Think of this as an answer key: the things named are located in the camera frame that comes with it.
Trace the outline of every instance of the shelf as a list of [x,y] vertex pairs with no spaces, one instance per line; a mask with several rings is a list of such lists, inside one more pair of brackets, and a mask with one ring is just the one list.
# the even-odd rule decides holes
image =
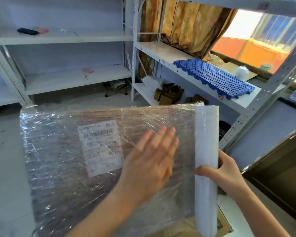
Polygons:
[[178,0],[211,6],[244,9],[296,17],[296,1],[292,0]]
[[0,106],[19,102],[12,90],[4,83],[0,84]]
[[159,103],[154,99],[155,94],[149,90],[144,83],[133,83],[133,86],[151,106],[159,105]]
[[168,67],[170,70],[182,76],[187,81],[193,83],[203,91],[212,95],[213,97],[220,100],[222,103],[226,104],[239,113],[242,113],[244,109],[249,106],[249,104],[253,101],[253,99],[261,90],[261,88],[246,82],[247,84],[255,87],[255,90],[250,95],[245,94],[243,96],[240,96],[238,99],[228,100],[224,96],[219,96],[217,94],[217,91],[212,90],[207,85],[203,85],[201,81],[195,79],[193,76],[188,75],[186,72],[182,71],[182,69],[177,68],[173,64],[173,62],[176,60],[186,60],[193,58],[190,55],[162,42],[137,42],[135,43],[135,46],[139,50],[142,50],[147,55],[154,58],[156,61]]
[[106,81],[131,77],[131,72],[123,65],[91,68],[93,73],[68,71],[26,77],[26,93],[34,95],[49,91],[57,91],[72,87],[85,86]]
[[117,42],[132,41],[132,35],[121,31],[74,30],[61,32],[49,30],[45,34],[27,35],[16,30],[0,32],[0,45],[49,44],[49,43],[82,43],[82,42]]

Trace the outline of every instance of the curtain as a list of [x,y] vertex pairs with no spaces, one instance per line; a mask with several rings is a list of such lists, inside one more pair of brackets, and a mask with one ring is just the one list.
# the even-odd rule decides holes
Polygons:
[[[158,32],[162,0],[146,0],[142,7],[141,32]],[[167,0],[162,41],[215,65],[224,62],[210,51],[225,33],[237,10],[192,2]],[[141,35],[140,41],[154,41],[156,35]],[[140,53],[147,73],[151,74],[148,56]],[[139,75],[144,72],[139,66]]]

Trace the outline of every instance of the blue plastic pallet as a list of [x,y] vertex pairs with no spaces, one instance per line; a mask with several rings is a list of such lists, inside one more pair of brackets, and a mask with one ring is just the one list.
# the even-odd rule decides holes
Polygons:
[[253,86],[200,59],[174,61],[173,64],[195,79],[200,80],[202,84],[216,90],[218,95],[225,95],[229,100],[250,94],[255,89]]

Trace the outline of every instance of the stretch film roll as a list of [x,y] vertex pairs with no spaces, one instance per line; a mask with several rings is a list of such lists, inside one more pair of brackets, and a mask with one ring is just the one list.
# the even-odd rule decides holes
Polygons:
[[[195,108],[195,167],[218,168],[218,106]],[[217,234],[217,185],[205,176],[195,175],[195,222],[200,234]]]

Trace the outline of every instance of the gray floor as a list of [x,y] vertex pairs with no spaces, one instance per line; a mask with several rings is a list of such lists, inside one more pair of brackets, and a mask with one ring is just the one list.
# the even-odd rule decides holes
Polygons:
[[[91,85],[36,95],[35,102],[47,102],[57,110],[148,105],[140,95],[131,102],[130,90],[128,93],[105,98],[104,87]],[[19,112],[19,104],[6,106],[0,111],[0,237],[29,237],[34,230]]]

